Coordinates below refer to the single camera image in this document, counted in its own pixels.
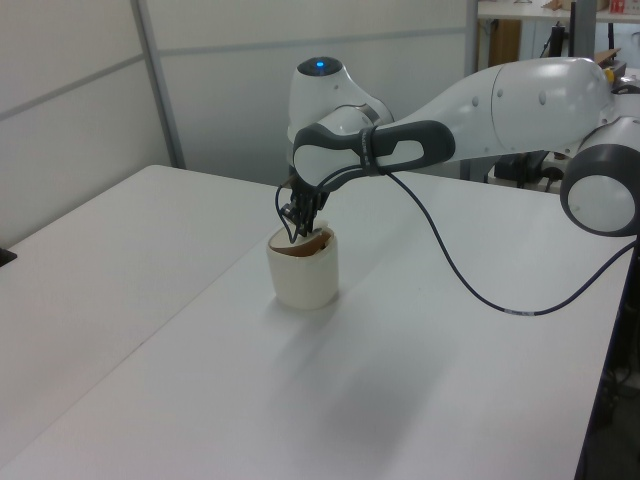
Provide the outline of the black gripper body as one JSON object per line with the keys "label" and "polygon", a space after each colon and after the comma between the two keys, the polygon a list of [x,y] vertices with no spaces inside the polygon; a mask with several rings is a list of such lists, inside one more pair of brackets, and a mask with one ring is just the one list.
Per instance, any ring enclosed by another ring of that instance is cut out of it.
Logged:
{"label": "black gripper body", "polygon": [[290,204],[298,210],[322,210],[329,198],[329,193],[307,184],[301,179],[291,183]]}

